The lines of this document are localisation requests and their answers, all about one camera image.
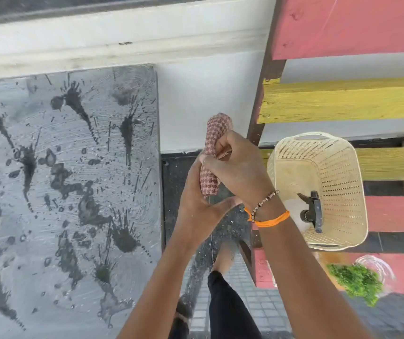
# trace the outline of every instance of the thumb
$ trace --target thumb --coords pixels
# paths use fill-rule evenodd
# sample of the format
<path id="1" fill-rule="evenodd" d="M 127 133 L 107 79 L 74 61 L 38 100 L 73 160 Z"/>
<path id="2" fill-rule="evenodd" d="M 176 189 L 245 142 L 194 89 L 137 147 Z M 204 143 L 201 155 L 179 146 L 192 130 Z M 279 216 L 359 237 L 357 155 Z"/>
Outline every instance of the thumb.
<path id="1" fill-rule="evenodd" d="M 228 171 L 226 162 L 203 153 L 199 155 L 199 160 L 205 168 L 214 173 L 222 181 L 223 176 Z"/>
<path id="2" fill-rule="evenodd" d="M 241 203 L 243 203 L 243 201 L 238 196 L 232 196 L 218 202 L 217 204 L 214 204 L 212 207 L 214 207 L 219 215 L 223 217 L 228 213 L 229 210 Z"/>

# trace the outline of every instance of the red and white checkered towel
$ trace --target red and white checkered towel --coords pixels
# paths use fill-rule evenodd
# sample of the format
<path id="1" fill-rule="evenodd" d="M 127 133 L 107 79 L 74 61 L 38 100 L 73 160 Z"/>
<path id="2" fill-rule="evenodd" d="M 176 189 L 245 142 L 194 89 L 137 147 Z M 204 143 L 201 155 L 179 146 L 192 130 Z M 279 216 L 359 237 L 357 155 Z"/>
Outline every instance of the red and white checkered towel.
<path id="1" fill-rule="evenodd" d="M 205 154 L 216 155 L 215 144 L 228 130 L 233 129 L 230 116 L 218 113 L 206 123 Z M 201 191 L 202 195 L 216 195 L 220 180 L 210 170 L 201 168 Z"/>

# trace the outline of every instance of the beige basket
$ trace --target beige basket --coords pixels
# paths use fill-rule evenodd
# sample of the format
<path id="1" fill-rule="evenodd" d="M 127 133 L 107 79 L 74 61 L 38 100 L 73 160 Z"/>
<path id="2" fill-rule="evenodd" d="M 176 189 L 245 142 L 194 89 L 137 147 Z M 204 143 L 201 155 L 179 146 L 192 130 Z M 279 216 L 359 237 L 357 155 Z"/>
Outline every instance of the beige basket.
<path id="1" fill-rule="evenodd" d="M 268 175 L 283 202 L 317 190 L 323 233 L 303 232 L 309 247 L 340 251 L 361 244 L 368 233 L 364 190 L 356 151 L 327 133 L 308 132 L 282 139 L 270 155 Z"/>

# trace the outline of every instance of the orange thread bracelet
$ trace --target orange thread bracelet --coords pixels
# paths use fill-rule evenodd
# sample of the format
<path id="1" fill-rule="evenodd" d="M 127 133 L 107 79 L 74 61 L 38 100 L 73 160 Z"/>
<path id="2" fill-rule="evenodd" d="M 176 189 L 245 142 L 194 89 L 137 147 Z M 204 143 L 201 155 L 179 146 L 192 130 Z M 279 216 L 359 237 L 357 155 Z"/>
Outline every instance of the orange thread bracelet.
<path id="1" fill-rule="evenodd" d="M 249 214 L 249 219 L 248 221 L 252 221 L 252 215 L 251 212 L 249 210 L 246 209 L 246 207 L 244 208 L 244 210 L 246 211 L 246 213 Z M 286 211 L 284 214 L 278 216 L 276 219 L 271 219 L 271 220 L 267 220 L 267 221 L 254 221 L 255 224 L 257 225 L 257 227 L 273 227 L 276 226 L 277 224 L 280 224 L 281 222 L 283 222 L 284 220 L 287 220 L 290 216 L 290 212 Z"/>

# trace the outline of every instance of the basket handle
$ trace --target basket handle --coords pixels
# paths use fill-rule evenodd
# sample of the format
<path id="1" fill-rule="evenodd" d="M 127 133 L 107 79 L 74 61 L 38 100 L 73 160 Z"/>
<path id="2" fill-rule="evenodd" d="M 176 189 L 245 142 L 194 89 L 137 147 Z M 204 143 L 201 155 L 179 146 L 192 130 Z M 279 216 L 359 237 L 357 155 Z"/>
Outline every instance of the basket handle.
<path id="1" fill-rule="evenodd" d="M 314 136 L 317 138 L 310 138 L 310 139 L 304 139 L 304 137 L 307 136 Z M 330 140 L 330 139 L 338 139 L 338 137 L 332 136 L 329 133 L 325 132 L 305 132 L 301 134 L 297 134 L 296 136 L 292 137 L 294 140 Z"/>

